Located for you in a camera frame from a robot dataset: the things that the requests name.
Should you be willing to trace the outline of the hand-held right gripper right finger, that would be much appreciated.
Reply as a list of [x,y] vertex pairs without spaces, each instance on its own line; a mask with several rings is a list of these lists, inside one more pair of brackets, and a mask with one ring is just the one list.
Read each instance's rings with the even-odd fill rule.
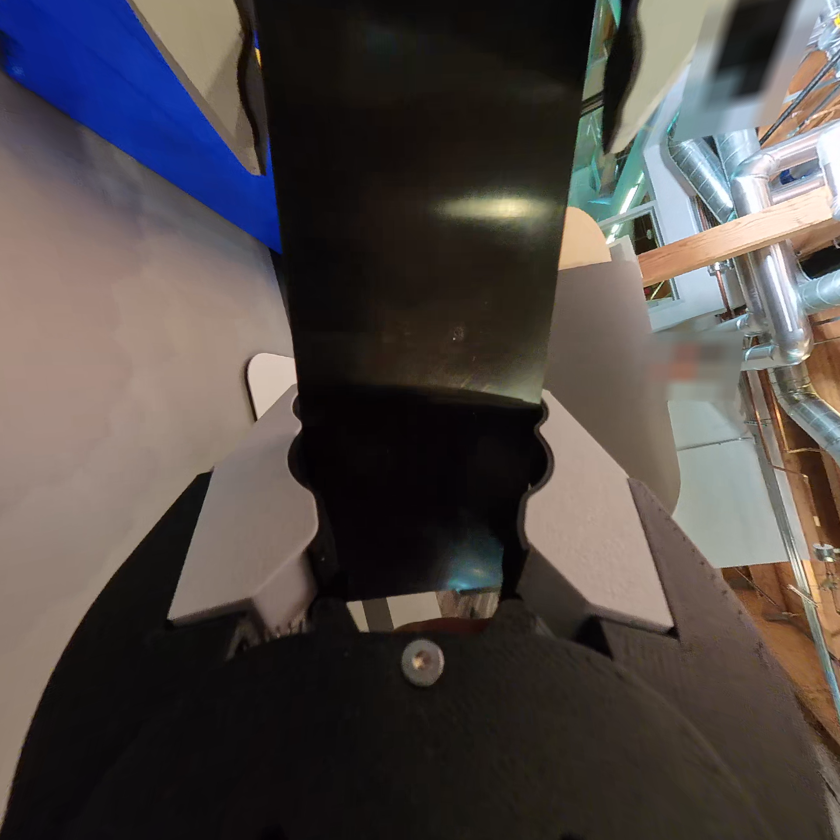
[[556,634],[591,616],[665,634],[674,619],[627,473],[550,392],[542,409],[548,465],[523,502],[520,597]]

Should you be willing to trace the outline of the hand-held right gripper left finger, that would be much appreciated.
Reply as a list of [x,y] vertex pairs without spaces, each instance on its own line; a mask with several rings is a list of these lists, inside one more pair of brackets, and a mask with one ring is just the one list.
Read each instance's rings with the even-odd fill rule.
[[211,475],[169,611],[186,624],[238,610],[294,624],[316,593],[307,549],[316,501],[292,474],[301,431],[288,388]]

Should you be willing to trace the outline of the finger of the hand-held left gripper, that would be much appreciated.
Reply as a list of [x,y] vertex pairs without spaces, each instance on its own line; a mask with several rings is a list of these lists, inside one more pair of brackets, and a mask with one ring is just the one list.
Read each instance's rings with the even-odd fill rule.
[[266,175],[269,137],[253,1],[132,1],[169,68],[238,162]]
[[688,67],[716,40],[728,1],[626,1],[605,64],[602,147],[624,149]]

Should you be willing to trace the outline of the black backdrop board stand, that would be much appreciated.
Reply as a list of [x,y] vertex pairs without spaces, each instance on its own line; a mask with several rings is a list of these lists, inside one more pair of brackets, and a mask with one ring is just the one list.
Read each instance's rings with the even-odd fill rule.
[[665,384],[633,247],[611,245],[597,222],[566,210],[543,388],[667,513],[679,461]]

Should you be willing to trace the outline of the blue plastic bin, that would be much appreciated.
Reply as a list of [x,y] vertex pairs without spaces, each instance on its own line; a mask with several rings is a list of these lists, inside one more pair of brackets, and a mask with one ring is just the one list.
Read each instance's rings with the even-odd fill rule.
[[2,70],[280,252],[270,160],[249,174],[203,116],[132,2],[2,2]]

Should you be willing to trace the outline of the thin black plastic strip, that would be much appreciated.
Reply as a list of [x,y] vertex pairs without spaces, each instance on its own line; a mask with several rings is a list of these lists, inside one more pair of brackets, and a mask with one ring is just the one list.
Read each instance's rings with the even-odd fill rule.
[[594,2],[255,2],[318,588],[528,549]]

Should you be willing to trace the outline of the silver ceiling duct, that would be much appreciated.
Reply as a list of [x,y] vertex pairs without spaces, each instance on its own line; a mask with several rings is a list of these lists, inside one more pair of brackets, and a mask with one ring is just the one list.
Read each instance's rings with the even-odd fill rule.
[[[818,161],[838,212],[838,129],[823,127],[760,148],[755,129],[717,136],[717,152],[703,139],[677,141],[677,118],[667,129],[668,155],[700,200],[721,223],[771,208],[771,183],[783,170]],[[810,315],[838,306],[838,272],[804,280],[789,235],[734,259],[747,303],[739,330],[768,338],[745,350],[745,371],[767,371],[781,409],[835,462],[839,414],[814,390],[805,367],[813,350]]]

